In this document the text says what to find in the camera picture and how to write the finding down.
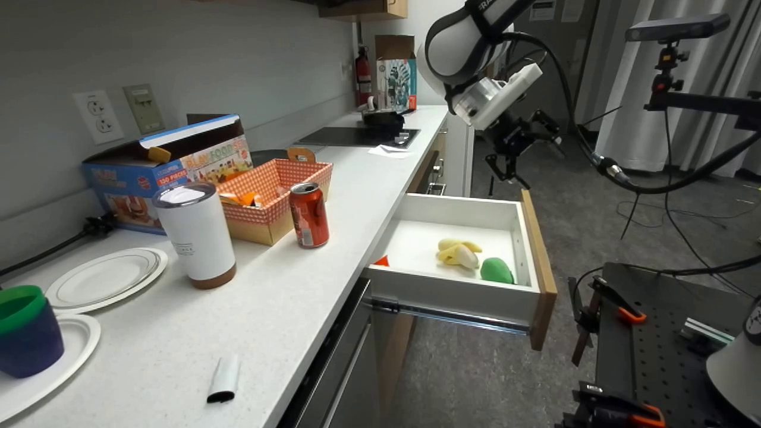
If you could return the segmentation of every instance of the red can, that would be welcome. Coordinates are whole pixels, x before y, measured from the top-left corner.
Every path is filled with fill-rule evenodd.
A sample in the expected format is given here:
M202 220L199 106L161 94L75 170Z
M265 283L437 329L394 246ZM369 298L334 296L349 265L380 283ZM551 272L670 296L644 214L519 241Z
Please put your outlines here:
M289 188L289 214L300 248L320 248L329 244L329 214L319 184L298 184Z

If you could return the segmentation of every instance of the paper plate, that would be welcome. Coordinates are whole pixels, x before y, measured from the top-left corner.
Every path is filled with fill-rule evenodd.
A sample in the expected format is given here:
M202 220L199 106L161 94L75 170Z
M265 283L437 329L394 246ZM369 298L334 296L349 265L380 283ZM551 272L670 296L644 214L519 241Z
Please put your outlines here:
M98 311L153 285L166 272L166 252L134 248L90 259L48 289L49 307Z
M63 337L63 354L30 379L0 373L0 427L63 386L95 352L99 324L84 314L57 314Z

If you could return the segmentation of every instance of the open drawer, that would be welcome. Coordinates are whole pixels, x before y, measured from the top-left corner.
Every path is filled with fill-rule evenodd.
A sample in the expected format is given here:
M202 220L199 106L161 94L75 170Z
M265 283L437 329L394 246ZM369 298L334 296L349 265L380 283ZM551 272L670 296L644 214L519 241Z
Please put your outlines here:
M436 259L441 239L480 246L480 261L502 257L516 280L491 283L477 272L441 267ZM556 285L527 191L521 202L403 196L373 257L389 261L363 272L375 309L527 332L532 347L541 349Z

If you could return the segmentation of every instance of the kitchen counter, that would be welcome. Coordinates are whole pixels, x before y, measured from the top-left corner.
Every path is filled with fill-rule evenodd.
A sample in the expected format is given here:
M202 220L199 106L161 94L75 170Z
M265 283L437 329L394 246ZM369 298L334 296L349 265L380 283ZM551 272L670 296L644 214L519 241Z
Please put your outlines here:
M78 248L24 283L49 285L66 270L124 248L160 248L166 274L144 293L98 311L103 340L57 395L13 420L18 428L75 427L276 427L346 293L370 261L394 208L445 125L447 107L406 115L418 137L403 153L319 148L333 164L331 241L302 249L294 233L274 248L235 244L238 277L219 290L195 290L163 236L116 230ZM206 405L219 356L238 354L238 398Z

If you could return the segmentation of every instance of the blue cup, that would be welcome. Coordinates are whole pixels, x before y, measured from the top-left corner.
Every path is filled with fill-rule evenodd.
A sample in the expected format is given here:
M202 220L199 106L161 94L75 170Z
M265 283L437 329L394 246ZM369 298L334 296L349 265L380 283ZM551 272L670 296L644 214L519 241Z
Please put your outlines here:
M28 379L63 354L62 329L35 285L0 290L0 371Z

